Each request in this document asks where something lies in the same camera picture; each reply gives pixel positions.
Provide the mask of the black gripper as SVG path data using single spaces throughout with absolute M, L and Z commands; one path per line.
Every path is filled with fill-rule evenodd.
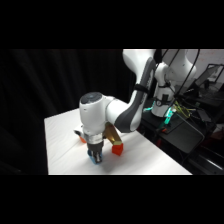
M 93 153 L 93 161 L 95 164 L 100 164 L 102 162 L 102 148 L 104 146 L 104 142 L 100 142 L 97 144 L 87 144 L 87 148 L 89 152 L 95 152 Z

